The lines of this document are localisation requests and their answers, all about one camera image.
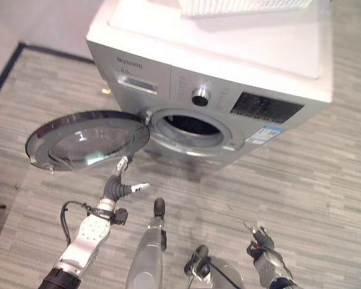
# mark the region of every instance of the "washing machine door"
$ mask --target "washing machine door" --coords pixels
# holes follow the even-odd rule
[[[120,111],[86,111],[55,119],[34,131],[25,150],[31,164],[47,170],[80,170],[132,155],[149,140],[143,121]]]

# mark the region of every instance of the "control knob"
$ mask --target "control knob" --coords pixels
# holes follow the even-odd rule
[[[210,100],[210,92],[207,91],[206,88],[200,87],[193,91],[193,104],[198,105],[199,107],[205,107]]]

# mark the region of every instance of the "gray striped floor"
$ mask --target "gray striped floor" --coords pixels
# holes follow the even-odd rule
[[[114,227],[83,288],[124,288],[156,197],[167,203],[164,288],[184,288],[183,265],[200,243],[260,288],[244,248],[251,235],[242,220],[261,222],[304,288],[361,288],[361,0],[334,6],[335,101],[325,112],[199,181],[179,167],[138,153],[125,182],[152,187],[119,202],[130,212]],[[65,248],[61,204],[95,204],[99,175],[56,173],[29,165],[28,135],[64,114],[117,109],[96,68],[23,51],[0,92],[0,289],[37,288]],[[72,230],[84,213],[68,212]]]

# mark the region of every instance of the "brand logo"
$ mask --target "brand logo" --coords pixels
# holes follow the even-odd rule
[[[142,64],[140,64],[140,63],[128,61],[128,60],[122,59],[122,58],[120,58],[120,57],[117,57],[116,60],[117,60],[118,62],[120,62],[120,63],[123,63],[124,65],[136,67],[136,68],[139,68],[139,69],[143,69],[143,66],[142,66]]]

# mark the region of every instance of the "front-loading washing machine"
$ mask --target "front-loading washing machine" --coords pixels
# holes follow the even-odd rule
[[[175,2],[102,4],[87,43],[122,112],[41,127],[27,143],[35,166],[80,168],[144,147],[222,167],[331,103],[329,0],[212,19],[183,18]]]

